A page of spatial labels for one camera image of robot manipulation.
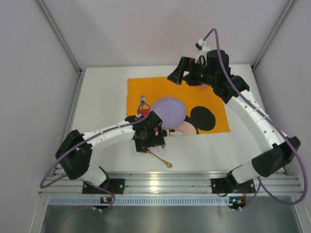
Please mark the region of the pink plastic cup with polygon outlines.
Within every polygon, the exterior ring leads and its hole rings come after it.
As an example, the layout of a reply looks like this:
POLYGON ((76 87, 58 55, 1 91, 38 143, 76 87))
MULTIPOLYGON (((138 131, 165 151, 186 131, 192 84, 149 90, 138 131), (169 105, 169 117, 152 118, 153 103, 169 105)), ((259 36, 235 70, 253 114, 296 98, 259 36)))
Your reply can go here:
POLYGON ((198 85, 197 86, 197 88, 199 89, 199 90, 207 90, 208 88, 209 88, 209 85, 207 85, 207 84, 202 84, 202 85, 198 85))

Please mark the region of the orange Mickey Mouse cloth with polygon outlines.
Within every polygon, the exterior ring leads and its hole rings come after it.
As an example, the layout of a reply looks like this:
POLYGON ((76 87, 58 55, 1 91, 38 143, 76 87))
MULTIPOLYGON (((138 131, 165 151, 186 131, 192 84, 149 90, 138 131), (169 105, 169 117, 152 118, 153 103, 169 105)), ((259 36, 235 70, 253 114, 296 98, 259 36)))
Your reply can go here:
POLYGON ((230 131, 223 101, 213 93, 210 86, 202 91, 196 86, 188 86, 185 83, 176 85, 166 77, 128 79, 127 116, 137 113, 142 95, 150 106, 166 97, 176 98, 185 105, 187 115, 184 122, 176 128, 163 128, 167 136, 230 131))

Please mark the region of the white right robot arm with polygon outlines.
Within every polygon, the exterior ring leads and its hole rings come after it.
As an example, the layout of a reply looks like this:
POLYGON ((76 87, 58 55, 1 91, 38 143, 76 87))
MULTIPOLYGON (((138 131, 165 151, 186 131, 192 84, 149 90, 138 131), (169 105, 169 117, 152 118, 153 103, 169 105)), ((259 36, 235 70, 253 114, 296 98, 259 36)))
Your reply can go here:
POLYGON ((295 149, 300 146, 297 137, 282 137, 268 122, 266 114, 256 102, 249 85, 240 76, 230 73, 229 56, 223 51, 212 50, 200 39, 196 43, 196 58, 182 57, 177 68, 167 77, 175 84, 185 82, 189 86, 209 85, 214 94, 222 99, 243 121, 254 136, 261 154, 227 174, 232 185, 242 184, 256 177, 269 177, 289 164, 295 149))

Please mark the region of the gold ornate spoon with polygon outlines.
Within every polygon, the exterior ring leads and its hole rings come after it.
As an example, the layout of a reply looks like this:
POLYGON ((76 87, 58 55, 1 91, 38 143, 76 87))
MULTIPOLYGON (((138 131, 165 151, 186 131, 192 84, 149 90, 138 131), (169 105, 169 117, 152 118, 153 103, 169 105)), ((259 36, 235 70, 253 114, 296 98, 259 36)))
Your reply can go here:
POLYGON ((157 158, 160 162, 162 162, 167 168, 172 168, 173 165, 170 162, 167 162, 166 160, 160 158, 159 156, 155 155, 153 152, 151 152, 150 148, 148 148, 147 152, 148 154, 151 154, 152 156, 154 156, 155 158, 157 158))

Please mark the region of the lilac plate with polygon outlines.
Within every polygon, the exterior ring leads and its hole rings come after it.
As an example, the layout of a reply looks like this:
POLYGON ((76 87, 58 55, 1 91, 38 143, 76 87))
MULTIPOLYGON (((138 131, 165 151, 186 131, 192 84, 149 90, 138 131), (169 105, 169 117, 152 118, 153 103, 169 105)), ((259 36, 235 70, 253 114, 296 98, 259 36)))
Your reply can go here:
POLYGON ((152 105, 152 111, 162 120, 163 128, 175 128, 181 125, 187 115, 185 105, 172 97, 161 98, 152 105))

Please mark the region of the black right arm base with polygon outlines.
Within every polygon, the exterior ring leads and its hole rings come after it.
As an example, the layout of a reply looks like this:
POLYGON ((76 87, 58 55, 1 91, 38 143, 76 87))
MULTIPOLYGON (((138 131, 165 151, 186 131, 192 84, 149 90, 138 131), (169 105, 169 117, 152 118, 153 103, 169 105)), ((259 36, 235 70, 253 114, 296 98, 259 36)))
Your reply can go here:
POLYGON ((237 183, 231 174, 223 178, 210 179, 213 194, 226 196, 228 194, 254 194, 256 192, 254 180, 237 183))

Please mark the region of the blue metallic fork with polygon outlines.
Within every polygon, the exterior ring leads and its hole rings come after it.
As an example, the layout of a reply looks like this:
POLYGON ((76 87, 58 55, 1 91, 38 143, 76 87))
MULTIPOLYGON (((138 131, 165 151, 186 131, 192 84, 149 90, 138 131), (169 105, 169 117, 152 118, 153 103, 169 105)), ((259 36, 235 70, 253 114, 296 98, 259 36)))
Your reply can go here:
POLYGON ((146 109, 144 109, 144 104, 145 104, 145 96, 142 95, 142 96, 140 97, 140 106, 139 106, 139 113, 140 113, 142 116, 146 115, 146 114, 145 114, 146 109))

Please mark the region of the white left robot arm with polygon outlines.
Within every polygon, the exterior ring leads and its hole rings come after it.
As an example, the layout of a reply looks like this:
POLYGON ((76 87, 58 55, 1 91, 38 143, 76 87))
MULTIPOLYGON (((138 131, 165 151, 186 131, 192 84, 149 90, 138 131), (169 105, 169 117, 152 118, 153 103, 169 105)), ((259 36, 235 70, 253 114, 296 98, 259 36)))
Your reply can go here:
POLYGON ((128 116, 118 124, 96 131, 81 133, 73 130, 55 157, 69 179, 80 179, 106 189, 110 177, 101 166, 90 164, 93 151, 131 140, 135 142, 136 151, 142 153, 151 147, 165 146, 160 117, 151 111, 146 116, 128 116))

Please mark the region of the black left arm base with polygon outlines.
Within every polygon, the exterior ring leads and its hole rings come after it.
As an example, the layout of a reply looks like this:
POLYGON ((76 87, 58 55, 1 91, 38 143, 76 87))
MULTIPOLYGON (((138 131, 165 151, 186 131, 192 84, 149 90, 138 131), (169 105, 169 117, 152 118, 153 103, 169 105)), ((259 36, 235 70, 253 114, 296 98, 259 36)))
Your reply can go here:
MULTIPOLYGON (((104 184, 100 185, 100 188, 105 189, 113 194, 123 194, 125 188, 125 179, 110 179, 110 181, 106 181, 104 184)), ((84 182, 82 193, 103 194, 105 192, 84 182)))

